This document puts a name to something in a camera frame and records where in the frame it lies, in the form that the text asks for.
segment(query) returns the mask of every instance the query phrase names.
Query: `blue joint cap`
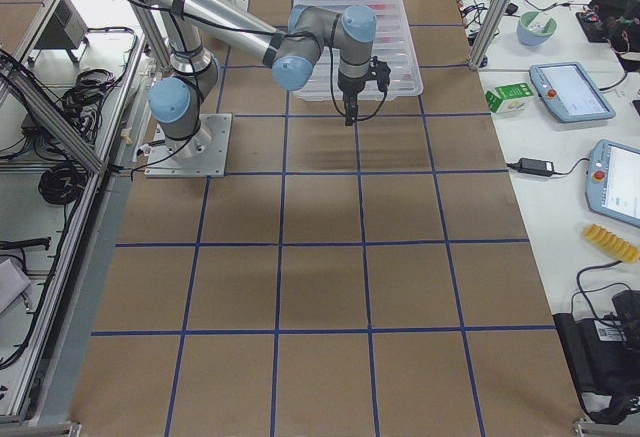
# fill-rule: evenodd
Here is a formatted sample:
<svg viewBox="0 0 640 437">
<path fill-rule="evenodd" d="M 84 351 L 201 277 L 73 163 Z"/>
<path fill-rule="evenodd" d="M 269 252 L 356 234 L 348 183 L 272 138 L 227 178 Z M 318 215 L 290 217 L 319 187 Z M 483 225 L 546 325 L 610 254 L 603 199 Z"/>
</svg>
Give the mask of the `blue joint cap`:
<svg viewBox="0 0 640 437">
<path fill-rule="evenodd" d="M 342 13 L 342 27 L 358 42 L 373 42 L 376 37 L 376 14 L 366 5 L 352 5 Z"/>
<path fill-rule="evenodd" d="M 298 25 L 298 20 L 300 16 L 304 13 L 305 10 L 309 8 L 308 5 L 297 4 L 291 9 L 291 13 L 289 14 L 289 22 L 287 23 L 287 27 L 289 28 L 289 32 L 293 32 Z"/>
<path fill-rule="evenodd" d="M 299 90 L 307 83 L 313 65 L 299 55 L 285 55 L 273 64 L 271 75 L 273 80 L 285 90 Z"/>
<path fill-rule="evenodd" d="M 153 116 L 162 124 L 172 124 L 187 113 L 191 104 L 191 92 L 187 84 L 175 77 L 168 77 L 151 87 L 149 107 Z"/>
</svg>

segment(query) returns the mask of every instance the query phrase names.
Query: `tablet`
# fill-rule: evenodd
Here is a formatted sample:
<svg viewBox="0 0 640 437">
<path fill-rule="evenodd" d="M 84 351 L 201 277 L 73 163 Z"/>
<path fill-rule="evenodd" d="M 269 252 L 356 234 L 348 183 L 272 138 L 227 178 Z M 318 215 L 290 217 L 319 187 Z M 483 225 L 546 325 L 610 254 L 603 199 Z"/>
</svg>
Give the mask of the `tablet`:
<svg viewBox="0 0 640 437">
<path fill-rule="evenodd" d="M 529 75 L 547 109 L 561 122 L 611 119 L 616 115 L 578 62 L 534 65 Z"/>
<path fill-rule="evenodd" d="M 590 158 L 589 208 L 640 227 L 640 150 L 601 140 Z"/>
</svg>

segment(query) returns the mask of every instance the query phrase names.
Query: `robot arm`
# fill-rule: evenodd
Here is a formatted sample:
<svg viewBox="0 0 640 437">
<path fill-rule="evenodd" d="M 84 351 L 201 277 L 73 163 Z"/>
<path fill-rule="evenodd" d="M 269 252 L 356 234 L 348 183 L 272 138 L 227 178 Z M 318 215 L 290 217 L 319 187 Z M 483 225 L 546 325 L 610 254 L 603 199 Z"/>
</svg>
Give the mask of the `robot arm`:
<svg viewBox="0 0 640 437">
<path fill-rule="evenodd" d="M 254 56 L 272 69 L 282 88 L 298 90 L 307 82 L 325 45 L 341 51 L 338 87 L 343 92 L 347 125 L 357 121 L 357 96 L 368 80 L 378 80 L 386 93 L 389 68 L 371 59 L 376 17 L 365 6 L 352 6 L 344 13 L 316 7 L 296 6 L 289 19 L 289 33 L 239 9 L 226 0 L 138 0 L 159 5 L 172 47 L 172 65 L 181 75 L 198 75 L 211 65 L 202 48 L 198 27 L 214 37 Z M 217 72 L 195 86 L 203 98 L 215 85 Z"/>
</svg>

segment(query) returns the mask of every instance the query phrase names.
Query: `yellow spiral toy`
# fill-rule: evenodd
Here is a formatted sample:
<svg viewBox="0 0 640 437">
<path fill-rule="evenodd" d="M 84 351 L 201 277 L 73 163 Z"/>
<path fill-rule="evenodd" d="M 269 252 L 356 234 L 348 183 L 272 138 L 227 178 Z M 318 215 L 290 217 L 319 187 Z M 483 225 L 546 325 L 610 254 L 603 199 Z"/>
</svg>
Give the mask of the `yellow spiral toy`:
<svg viewBox="0 0 640 437">
<path fill-rule="evenodd" d="M 585 239 L 605 253 L 626 264 L 633 264 L 640 259 L 640 250 L 604 227 L 591 224 L 584 229 Z"/>
</svg>

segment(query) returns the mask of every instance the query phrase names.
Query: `white label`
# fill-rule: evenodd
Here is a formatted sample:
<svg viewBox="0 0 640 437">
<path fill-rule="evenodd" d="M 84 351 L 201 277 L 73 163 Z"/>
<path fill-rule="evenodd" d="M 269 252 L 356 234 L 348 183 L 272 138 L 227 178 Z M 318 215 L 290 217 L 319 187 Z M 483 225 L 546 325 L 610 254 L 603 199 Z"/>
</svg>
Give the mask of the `white label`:
<svg viewBox="0 0 640 437">
<path fill-rule="evenodd" d="M 622 342 L 624 339 L 622 338 L 622 329 L 614 329 L 613 327 L 607 327 L 606 325 L 601 324 L 597 320 L 593 322 L 596 326 L 596 332 L 598 332 L 598 337 L 602 342 Z M 620 325 L 620 322 L 615 320 L 611 321 L 612 325 Z"/>
</svg>

